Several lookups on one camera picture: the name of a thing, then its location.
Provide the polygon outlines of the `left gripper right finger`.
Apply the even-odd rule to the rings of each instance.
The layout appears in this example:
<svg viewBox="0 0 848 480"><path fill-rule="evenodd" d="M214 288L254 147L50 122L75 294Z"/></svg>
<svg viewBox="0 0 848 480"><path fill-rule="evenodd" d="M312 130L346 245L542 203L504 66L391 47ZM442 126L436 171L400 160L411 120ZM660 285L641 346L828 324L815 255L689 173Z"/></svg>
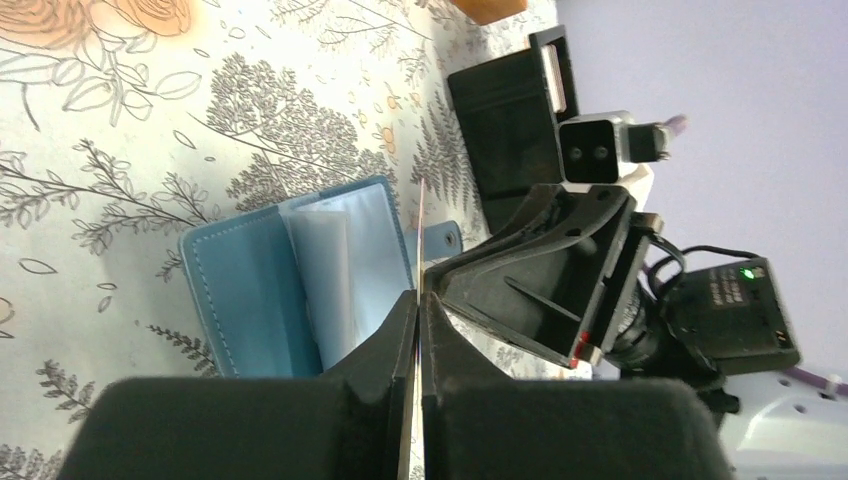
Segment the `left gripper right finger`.
<svg viewBox="0 0 848 480"><path fill-rule="evenodd" d="M674 380L517 380L422 295L430 479L730 479L713 419Z"/></svg>

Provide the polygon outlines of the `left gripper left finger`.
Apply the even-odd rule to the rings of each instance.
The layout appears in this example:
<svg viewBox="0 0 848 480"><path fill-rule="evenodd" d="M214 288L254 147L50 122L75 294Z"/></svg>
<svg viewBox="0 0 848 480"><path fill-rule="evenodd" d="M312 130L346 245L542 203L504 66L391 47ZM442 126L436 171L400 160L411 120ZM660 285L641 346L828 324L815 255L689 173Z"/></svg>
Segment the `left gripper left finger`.
<svg viewBox="0 0 848 480"><path fill-rule="evenodd" d="M95 402L63 479L404 479L417 302L312 378L131 378Z"/></svg>

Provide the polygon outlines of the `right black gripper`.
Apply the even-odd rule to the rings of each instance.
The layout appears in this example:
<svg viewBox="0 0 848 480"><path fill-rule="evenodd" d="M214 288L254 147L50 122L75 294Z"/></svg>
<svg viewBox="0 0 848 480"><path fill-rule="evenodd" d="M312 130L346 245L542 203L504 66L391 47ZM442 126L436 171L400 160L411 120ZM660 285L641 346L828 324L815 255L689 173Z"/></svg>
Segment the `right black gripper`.
<svg viewBox="0 0 848 480"><path fill-rule="evenodd" d="M740 410L729 377L801 359L770 262L678 249L657 215L632 220L635 208L622 186L537 184L496 234L430 268L424 285L486 333L566 368L601 346L596 327L610 322L604 357L623 377L678 379L710 410ZM600 310L612 299L609 321Z"/></svg>

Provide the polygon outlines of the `blue leather card holder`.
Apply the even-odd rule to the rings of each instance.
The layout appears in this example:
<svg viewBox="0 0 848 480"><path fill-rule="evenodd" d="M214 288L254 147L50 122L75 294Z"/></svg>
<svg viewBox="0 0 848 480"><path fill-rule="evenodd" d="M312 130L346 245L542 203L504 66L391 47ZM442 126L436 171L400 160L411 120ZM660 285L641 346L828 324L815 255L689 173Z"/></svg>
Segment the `blue leather card holder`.
<svg viewBox="0 0 848 480"><path fill-rule="evenodd" d="M330 369L414 288L415 237L382 175L187 231L179 252L219 373L288 378ZM424 226L423 240L424 263L463 249L453 221Z"/></svg>

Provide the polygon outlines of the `gold black credit card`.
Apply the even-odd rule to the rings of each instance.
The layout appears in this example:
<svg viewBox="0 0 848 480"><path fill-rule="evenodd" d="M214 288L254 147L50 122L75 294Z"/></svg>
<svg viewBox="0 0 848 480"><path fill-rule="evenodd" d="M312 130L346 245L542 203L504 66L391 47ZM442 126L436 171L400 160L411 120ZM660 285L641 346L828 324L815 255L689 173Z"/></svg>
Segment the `gold black credit card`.
<svg viewBox="0 0 848 480"><path fill-rule="evenodd" d="M424 217L425 217L425 196L427 192L426 187L426 179L421 178L419 182L419 197L418 197L418 211L417 211L417 224L416 224L416 305L420 306L422 292L423 292L423 278L424 278L424 258L423 258L423 249L424 249Z"/></svg>

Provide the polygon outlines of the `orange compartment tray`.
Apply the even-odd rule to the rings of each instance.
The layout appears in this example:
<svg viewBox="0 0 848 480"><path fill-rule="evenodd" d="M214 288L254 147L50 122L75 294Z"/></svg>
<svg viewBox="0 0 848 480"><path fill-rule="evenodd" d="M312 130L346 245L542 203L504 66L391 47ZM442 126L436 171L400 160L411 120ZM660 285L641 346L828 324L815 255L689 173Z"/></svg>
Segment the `orange compartment tray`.
<svg viewBox="0 0 848 480"><path fill-rule="evenodd" d="M518 15L528 8L527 0L451 0L451 3L480 26Z"/></svg>

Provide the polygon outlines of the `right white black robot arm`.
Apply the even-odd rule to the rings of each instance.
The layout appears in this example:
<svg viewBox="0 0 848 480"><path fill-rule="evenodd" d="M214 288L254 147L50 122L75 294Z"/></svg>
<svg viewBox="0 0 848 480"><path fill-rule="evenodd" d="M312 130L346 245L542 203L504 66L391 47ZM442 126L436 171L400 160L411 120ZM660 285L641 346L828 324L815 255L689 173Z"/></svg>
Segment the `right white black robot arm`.
<svg viewBox="0 0 848 480"><path fill-rule="evenodd" d="M769 260L688 250L619 186L534 186L489 240L430 269L426 287L496 339L555 365L607 361L675 379L711 411L746 478L843 479L847 387L800 367Z"/></svg>

